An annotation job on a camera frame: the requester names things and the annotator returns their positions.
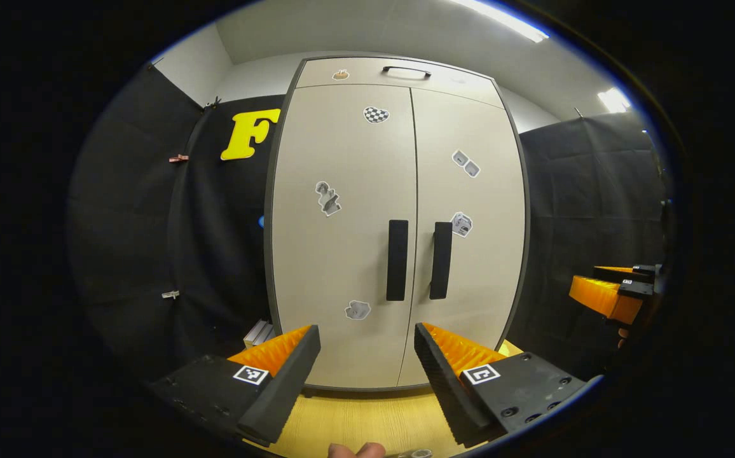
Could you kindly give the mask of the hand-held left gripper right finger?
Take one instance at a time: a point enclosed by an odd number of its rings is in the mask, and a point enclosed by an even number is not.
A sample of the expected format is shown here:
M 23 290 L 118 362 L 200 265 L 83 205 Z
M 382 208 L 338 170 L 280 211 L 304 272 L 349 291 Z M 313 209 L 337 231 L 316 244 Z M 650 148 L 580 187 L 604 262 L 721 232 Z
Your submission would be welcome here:
M 453 438 L 467 448 L 515 440 L 591 388 L 532 352 L 504 356 L 432 324 L 416 324 L 414 348 Z

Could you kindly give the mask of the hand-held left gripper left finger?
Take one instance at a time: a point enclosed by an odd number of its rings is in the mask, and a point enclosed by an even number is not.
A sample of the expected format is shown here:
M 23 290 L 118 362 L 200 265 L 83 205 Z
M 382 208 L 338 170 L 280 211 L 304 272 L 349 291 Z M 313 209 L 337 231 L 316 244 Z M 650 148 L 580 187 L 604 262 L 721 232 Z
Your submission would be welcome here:
M 234 356 L 202 356 L 149 384 L 161 400 L 225 440 L 278 441 L 321 348 L 309 325 Z

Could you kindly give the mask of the cube sticker cabinet door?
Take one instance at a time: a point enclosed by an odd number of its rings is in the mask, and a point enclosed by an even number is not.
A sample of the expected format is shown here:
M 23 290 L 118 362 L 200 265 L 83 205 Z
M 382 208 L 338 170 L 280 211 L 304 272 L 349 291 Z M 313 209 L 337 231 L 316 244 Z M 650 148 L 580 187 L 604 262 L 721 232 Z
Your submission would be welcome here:
M 494 349 L 514 306 L 526 237 L 516 131 L 503 108 L 413 89 L 418 209 L 410 325 Z M 429 299 L 434 224 L 451 221 L 446 298 Z

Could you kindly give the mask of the checkered sticker cabinet door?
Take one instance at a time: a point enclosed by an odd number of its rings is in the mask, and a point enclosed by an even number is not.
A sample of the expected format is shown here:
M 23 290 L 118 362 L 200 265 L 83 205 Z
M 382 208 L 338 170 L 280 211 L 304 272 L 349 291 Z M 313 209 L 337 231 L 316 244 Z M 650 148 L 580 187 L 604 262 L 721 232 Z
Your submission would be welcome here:
M 307 382 L 399 385 L 417 217 L 411 90 L 314 86 L 292 93 L 271 192 L 271 271 L 284 331 L 319 328 Z M 405 300 L 386 301 L 388 221 L 409 221 Z

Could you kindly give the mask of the grey wooden cabinet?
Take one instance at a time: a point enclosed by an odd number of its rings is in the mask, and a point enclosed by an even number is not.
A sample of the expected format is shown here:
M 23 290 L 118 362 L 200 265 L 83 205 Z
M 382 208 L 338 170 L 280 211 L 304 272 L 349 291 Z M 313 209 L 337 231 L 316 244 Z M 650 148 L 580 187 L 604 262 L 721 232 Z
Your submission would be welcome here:
M 277 130 L 274 133 L 273 136 L 273 143 L 272 143 L 272 151 L 270 154 L 269 159 L 269 168 L 268 168 L 268 184 L 266 185 L 266 197 L 265 197 L 265 232 L 264 237 L 266 241 L 266 249 L 265 249 L 265 262 L 266 262 L 266 281 L 268 281 L 268 296 L 270 301 L 270 311 L 271 316 L 273 319 L 273 322 L 275 324 L 275 327 L 280 330 L 281 333 L 288 333 L 288 331 L 284 331 L 280 322 L 278 321 L 278 312 L 277 307 L 275 306 L 275 297 L 274 297 L 274 289 L 273 289 L 273 278 L 272 278 L 272 271 L 271 271 L 271 248 L 270 248 L 270 231 L 268 229 L 268 223 L 270 220 L 271 215 L 271 192 L 273 189 L 273 180 L 274 180 L 274 166 L 275 166 L 275 156 L 277 155 L 277 148 L 278 148 L 278 140 L 280 139 L 280 134 L 282 131 L 282 123 L 286 114 L 286 111 L 288 110 L 289 102 L 292 93 L 294 93 L 295 89 L 298 89 L 299 87 L 296 87 L 298 76 L 301 70 L 303 69 L 303 65 L 306 60 L 315 60 L 315 59 L 327 59 L 327 58 L 333 58 L 333 57 L 345 57 L 345 56 L 377 56 L 377 57 L 383 57 L 383 58 L 393 58 L 393 59 L 401 59 L 401 60 L 417 60 L 414 58 L 406 58 L 402 56 L 384 56 L 384 55 L 326 55 L 326 56 L 314 56 L 310 58 L 304 58 L 301 63 L 298 65 L 298 68 L 296 72 L 294 73 L 294 77 L 292 78 L 292 81 L 290 81 L 288 93 L 286 93 L 286 97 L 284 99 L 284 104 L 282 106 L 282 110 L 280 112 L 280 119 L 278 120 Z M 426 61 L 426 60 L 417 60 L 422 62 L 429 62 L 432 64 L 439 64 L 439 65 L 445 65 L 448 67 L 452 67 L 453 69 L 461 69 L 461 67 L 455 67 L 453 65 L 448 64 L 442 64 L 440 62 L 432 62 L 432 61 Z M 487 76 L 481 73 L 476 73 L 474 71 L 470 71 L 467 69 L 461 69 L 470 73 L 475 73 L 482 76 Z M 528 230 L 530 229 L 530 200 L 528 197 L 528 179 L 526 176 L 526 166 L 525 166 L 525 158 L 523 153 L 523 148 L 521 147 L 521 139 L 519 139 L 518 135 L 518 129 L 515 126 L 514 118 L 511 113 L 510 108 L 508 107 L 507 102 L 504 99 L 504 96 L 502 96 L 501 88 L 499 87 L 498 83 L 495 81 L 495 79 L 492 78 L 492 76 L 487 76 L 492 80 L 492 82 L 495 84 L 496 89 L 499 92 L 499 95 L 501 96 L 502 103 L 504 106 L 502 107 L 504 110 L 507 111 L 508 116 L 510 116 L 510 121 L 512 123 L 513 129 L 516 131 L 516 139 L 518 140 L 518 148 L 519 153 L 521 153 L 521 164 L 523 168 L 523 179 L 524 179 L 524 187 L 525 187 L 525 201 L 526 201 L 526 237 L 525 237 L 525 249 L 523 253 L 523 264 L 521 266 L 521 276 L 519 276 L 519 284 L 518 284 L 518 290 L 516 291 L 516 297 L 514 306 L 512 308 L 512 313 L 510 313 L 506 328 L 504 330 L 504 335 L 502 335 L 498 345 L 493 350 L 498 350 L 500 344 L 504 339 L 507 337 L 508 331 L 510 330 L 510 327 L 512 325 L 515 312 L 518 309 L 518 303 L 519 299 L 521 298 L 521 291 L 522 287 L 525 281 L 525 273 L 526 273 L 526 263 L 527 263 L 527 257 L 528 257 Z M 415 266 L 416 266 L 416 238 L 415 238 L 415 260 L 412 264 L 412 287 L 411 287 L 411 301 L 412 301 L 412 291 L 413 291 L 413 281 L 415 278 Z M 425 374 L 423 374 L 423 369 L 421 368 L 421 365 L 419 363 L 419 360 L 416 357 L 416 352 L 413 348 L 413 330 L 415 326 L 410 325 L 410 319 L 408 324 L 408 339 L 406 340 L 406 348 L 404 353 L 404 359 L 402 362 L 402 368 L 400 372 L 399 377 L 399 385 L 396 388 L 391 389 L 373 389 L 373 391 L 370 391 L 370 389 L 336 389 L 336 388 L 329 388 L 329 387 L 320 387 L 317 385 L 310 385 L 307 380 L 305 383 L 305 386 L 307 389 L 312 389 L 313 391 L 330 391 L 334 393 L 382 393 L 382 392 L 405 392 L 405 391 L 411 391 L 412 389 L 419 389 L 421 387 L 425 387 L 428 382 Z

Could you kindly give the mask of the beige cabinet drawer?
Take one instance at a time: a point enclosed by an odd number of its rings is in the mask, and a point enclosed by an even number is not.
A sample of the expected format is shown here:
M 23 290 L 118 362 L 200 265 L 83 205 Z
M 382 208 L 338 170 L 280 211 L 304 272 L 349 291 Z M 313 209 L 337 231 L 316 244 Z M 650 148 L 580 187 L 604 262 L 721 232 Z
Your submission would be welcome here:
M 426 69 L 432 76 L 425 80 L 415 72 L 382 73 L 382 67 L 387 65 Z M 487 76 L 429 62 L 377 56 L 338 56 L 306 60 L 296 87 L 346 84 L 418 88 L 472 99 L 498 108 L 504 106 L 495 84 Z

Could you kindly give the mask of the aluminium profile piece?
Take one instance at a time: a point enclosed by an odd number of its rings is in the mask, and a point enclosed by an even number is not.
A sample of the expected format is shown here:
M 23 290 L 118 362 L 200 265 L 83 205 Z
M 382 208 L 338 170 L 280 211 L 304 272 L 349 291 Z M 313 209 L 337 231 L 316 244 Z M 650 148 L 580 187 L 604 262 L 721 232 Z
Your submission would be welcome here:
M 268 320 L 258 320 L 258 322 L 245 334 L 243 342 L 246 350 L 254 346 L 262 345 L 263 342 L 269 341 L 275 337 L 273 324 Z

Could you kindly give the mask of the small ceiling light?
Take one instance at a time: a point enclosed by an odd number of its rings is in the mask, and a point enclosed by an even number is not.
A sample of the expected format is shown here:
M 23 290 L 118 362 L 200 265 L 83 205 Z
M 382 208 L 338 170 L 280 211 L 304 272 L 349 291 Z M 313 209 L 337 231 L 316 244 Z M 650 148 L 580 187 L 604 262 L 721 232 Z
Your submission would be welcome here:
M 629 99 L 616 87 L 599 92 L 597 96 L 609 113 L 626 113 L 631 108 Z

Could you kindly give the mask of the long ceiling light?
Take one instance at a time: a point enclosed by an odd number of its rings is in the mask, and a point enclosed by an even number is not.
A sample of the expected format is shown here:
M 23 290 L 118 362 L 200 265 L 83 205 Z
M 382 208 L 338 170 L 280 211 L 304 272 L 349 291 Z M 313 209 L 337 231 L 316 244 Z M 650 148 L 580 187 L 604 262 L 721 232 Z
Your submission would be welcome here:
M 522 20 L 521 18 L 514 17 L 510 13 L 499 8 L 499 6 L 493 5 L 491 2 L 486 0 L 448 0 L 451 3 L 463 6 L 482 17 L 489 18 L 493 22 L 501 24 L 505 28 L 508 28 L 521 35 L 521 37 L 528 39 L 531 43 L 541 43 L 550 38 L 542 29 L 534 27 Z

